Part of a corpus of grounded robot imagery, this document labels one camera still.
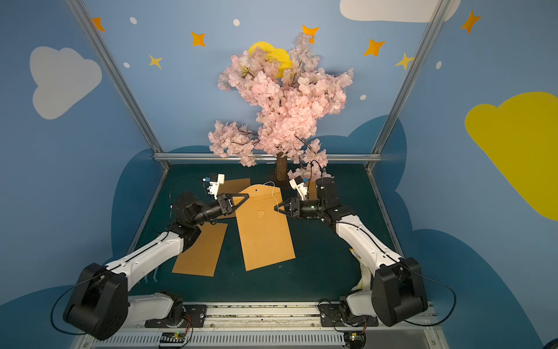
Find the brown kraft file bag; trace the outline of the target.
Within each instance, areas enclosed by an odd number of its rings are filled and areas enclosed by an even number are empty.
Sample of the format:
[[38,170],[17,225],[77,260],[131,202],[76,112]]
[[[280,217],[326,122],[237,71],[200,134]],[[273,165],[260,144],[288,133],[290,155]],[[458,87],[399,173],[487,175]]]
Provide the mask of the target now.
[[315,182],[309,182],[307,184],[308,194],[307,197],[309,200],[316,200],[317,199],[317,187]]

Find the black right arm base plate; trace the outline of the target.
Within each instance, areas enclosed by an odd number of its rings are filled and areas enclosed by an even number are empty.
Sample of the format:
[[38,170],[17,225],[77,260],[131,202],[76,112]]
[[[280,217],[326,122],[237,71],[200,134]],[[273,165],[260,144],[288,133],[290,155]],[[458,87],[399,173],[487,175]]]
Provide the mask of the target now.
[[319,302],[317,305],[322,327],[341,329],[342,327],[377,327],[376,316],[356,316],[344,303]]

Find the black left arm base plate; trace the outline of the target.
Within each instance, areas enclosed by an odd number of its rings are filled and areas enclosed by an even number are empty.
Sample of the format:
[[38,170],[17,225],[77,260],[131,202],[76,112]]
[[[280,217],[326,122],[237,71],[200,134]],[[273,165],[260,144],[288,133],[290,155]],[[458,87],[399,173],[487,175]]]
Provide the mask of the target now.
[[163,319],[152,319],[145,322],[145,328],[202,328],[208,307],[201,304],[183,304],[174,308]]

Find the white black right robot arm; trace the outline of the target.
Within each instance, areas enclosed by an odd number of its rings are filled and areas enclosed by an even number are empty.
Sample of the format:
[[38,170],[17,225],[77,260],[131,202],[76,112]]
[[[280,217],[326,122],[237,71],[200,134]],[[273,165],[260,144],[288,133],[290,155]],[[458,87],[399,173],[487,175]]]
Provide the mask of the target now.
[[391,250],[366,228],[362,220],[337,196],[334,180],[317,180],[317,199],[294,197],[274,207],[297,219],[324,222],[353,250],[363,285],[341,300],[352,317],[373,316],[391,327],[428,309],[421,266]]

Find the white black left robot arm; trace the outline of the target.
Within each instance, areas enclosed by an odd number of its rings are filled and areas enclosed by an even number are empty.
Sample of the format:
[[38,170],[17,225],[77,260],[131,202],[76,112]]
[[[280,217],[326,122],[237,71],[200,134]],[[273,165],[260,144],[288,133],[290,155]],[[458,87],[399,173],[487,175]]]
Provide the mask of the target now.
[[171,222],[150,243],[105,265],[93,263],[81,272],[62,313],[67,324],[98,340],[107,340],[124,325],[154,322],[180,327],[186,321],[183,299],[169,292],[131,296],[129,292],[153,270],[192,247],[206,222],[234,213],[249,198],[247,193],[223,193],[212,202],[192,192],[178,196]]

